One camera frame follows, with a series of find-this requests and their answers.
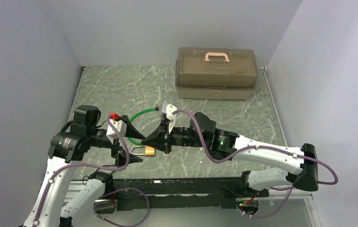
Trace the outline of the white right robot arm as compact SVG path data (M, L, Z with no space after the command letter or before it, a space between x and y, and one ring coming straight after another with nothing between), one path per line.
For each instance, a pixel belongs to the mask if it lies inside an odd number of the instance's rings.
M315 192L318 186L318 164L314 145L284 147L256 141L235 132L216 128L216 122L201 112L191 117L190 126L173 127L163 117L159 127L141 142L168 154L172 146L203 148L210 160L220 164L229 160L252 161L271 166L262 171L244 171L239 191L251 196L270 187L291 185Z

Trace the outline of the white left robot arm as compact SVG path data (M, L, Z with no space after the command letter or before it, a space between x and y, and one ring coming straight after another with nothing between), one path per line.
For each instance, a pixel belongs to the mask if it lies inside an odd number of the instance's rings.
M112 171L124 170L137 162L124 142L124 137L143 139L126 115L110 114L108 128L99 125L101 111L93 105L80 105L61 131L52 137L47 169L36 202L24 222L26 227L75 227L98 198L107 199L115 190ZM84 188L65 202L77 168L83 166L84 155L92 148L108 148L115 164L95 166Z

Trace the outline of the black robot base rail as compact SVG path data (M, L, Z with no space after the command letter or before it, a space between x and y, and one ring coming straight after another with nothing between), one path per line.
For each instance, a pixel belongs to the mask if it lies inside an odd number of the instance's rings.
M98 197L118 211L219 207L234 209L242 200L266 198L269 191L246 187L240 177L114 179Z

